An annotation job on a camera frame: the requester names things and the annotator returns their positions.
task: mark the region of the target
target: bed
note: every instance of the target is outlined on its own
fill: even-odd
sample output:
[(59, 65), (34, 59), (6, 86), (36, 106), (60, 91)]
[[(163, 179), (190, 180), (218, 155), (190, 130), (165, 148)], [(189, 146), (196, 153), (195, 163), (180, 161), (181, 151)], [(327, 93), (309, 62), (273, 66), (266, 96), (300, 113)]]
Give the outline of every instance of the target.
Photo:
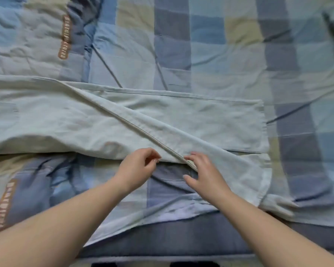
[[(331, 1), (0, 0), (0, 74), (262, 99), (273, 179), (260, 206), (307, 223), (289, 225), (334, 253), (334, 41), (322, 16)], [(160, 165), (148, 183), (151, 206), (188, 193), (158, 181), (186, 171), (195, 174)], [(74, 193), (63, 195), (60, 201)], [(84, 248), (80, 258), (251, 253), (227, 220), (211, 213), (131, 229)]]

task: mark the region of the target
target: bed sheet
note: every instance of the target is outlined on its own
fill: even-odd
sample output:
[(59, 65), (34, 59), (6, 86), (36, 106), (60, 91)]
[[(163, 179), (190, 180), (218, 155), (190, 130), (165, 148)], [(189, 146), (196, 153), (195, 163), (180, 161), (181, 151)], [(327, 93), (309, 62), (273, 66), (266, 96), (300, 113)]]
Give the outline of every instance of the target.
[(81, 81), (101, 0), (0, 0), (0, 75)]
[(330, 1), (103, 0), (84, 80), (262, 99), (273, 168), (262, 207), (334, 226)]

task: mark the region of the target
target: folded fabric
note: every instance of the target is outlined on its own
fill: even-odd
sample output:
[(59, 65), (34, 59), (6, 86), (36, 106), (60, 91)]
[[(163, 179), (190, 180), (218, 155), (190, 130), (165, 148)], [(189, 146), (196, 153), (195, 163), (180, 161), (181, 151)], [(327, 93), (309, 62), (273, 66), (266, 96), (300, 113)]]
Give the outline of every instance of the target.
[[(193, 169), (194, 164), (183, 156), (191, 151), (206, 153), (230, 188), (256, 206), (271, 181), (266, 123), (259, 100), (0, 76), (0, 154), (74, 151), (123, 159), (144, 147), (155, 148), (162, 161), (187, 163)], [(238, 156), (226, 150), (246, 154)], [(183, 212), (170, 220), (214, 208), (194, 193), (138, 208), (129, 215), (108, 216), (88, 244), (140, 225), (142, 218), (143, 224), (154, 223), (161, 214), (176, 210)]]

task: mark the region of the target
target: person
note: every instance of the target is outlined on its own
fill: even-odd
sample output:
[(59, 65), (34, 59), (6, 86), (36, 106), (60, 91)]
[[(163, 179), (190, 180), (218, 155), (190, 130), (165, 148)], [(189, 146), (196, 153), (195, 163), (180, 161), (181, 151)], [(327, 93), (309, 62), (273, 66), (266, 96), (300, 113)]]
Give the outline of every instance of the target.
[[(120, 164), (115, 176), (40, 214), (0, 232), (0, 267), (69, 266), (110, 211), (152, 175), (161, 156), (138, 149)], [(183, 178), (218, 208), (265, 266), (334, 267), (334, 255), (234, 194), (209, 158), (198, 152), (198, 179)]]

